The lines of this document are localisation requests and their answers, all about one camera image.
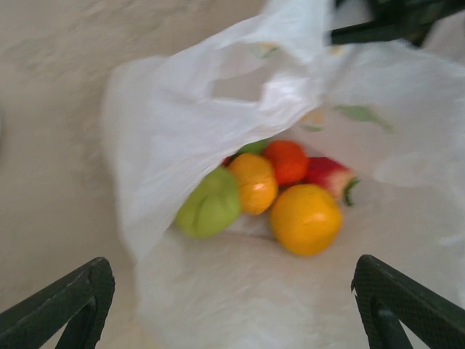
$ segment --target plastic bag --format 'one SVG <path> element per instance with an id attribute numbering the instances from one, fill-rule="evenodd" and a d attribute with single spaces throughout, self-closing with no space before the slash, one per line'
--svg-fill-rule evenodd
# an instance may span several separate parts
<path id="1" fill-rule="evenodd" d="M 163 348 L 360 348 L 349 285 L 365 253 L 465 304 L 465 68 L 400 42 L 329 55 L 327 22 L 326 1 L 273 1 L 110 80 L 104 145 L 139 314 Z M 319 105 L 323 120 L 302 118 Z M 363 177 L 330 249 L 284 252 L 266 215 L 202 241 L 169 228 L 205 174 L 272 135 Z"/>

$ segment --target green tomato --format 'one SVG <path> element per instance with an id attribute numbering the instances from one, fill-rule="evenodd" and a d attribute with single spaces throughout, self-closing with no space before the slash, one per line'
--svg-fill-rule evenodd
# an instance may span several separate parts
<path id="1" fill-rule="evenodd" d="M 238 150 L 238 154 L 242 153 L 254 153 L 260 155 L 263 153 L 264 149 L 267 147 L 268 139 L 258 140 L 253 143 L 244 145 L 241 149 Z"/>
<path id="2" fill-rule="evenodd" d="M 240 214 L 238 182 L 220 166 L 209 173 L 179 209 L 175 225 L 192 238 L 220 233 Z"/>

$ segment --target fruit stem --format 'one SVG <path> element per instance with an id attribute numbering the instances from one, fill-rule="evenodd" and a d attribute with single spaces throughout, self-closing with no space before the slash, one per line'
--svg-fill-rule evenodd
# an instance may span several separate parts
<path id="1" fill-rule="evenodd" d="M 347 206 L 353 206 L 354 202 L 350 196 L 351 190 L 360 182 L 360 178 L 354 177 L 350 180 L 349 184 L 347 184 L 346 188 L 344 189 L 344 203 Z"/>

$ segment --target tile floor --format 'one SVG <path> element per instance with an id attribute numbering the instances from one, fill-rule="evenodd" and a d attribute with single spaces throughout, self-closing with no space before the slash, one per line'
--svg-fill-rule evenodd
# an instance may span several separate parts
<path id="1" fill-rule="evenodd" d="M 120 63 L 177 52 L 261 3 L 0 1 L 0 311 L 105 256 L 117 286 L 98 347 L 156 347 L 134 316 L 132 264 L 99 148 L 105 82 Z"/>

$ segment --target yellow tomato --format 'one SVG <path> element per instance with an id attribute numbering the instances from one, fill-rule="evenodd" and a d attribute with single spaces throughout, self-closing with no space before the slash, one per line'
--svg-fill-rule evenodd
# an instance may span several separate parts
<path id="1" fill-rule="evenodd" d="M 261 214 L 271 206 L 278 194 L 278 184 L 267 159 L 244 153 L 234 159 L 228 169 L 238 181 L 243 212 Z"/>
<path id="2" fill-rule="evenodd" d="M 271 209 L 276 239 L 288 251 L 311 256 L 327 249 L 342 227 L 342 213 L 326 190 L 312 184 L 284 191 Z"/>

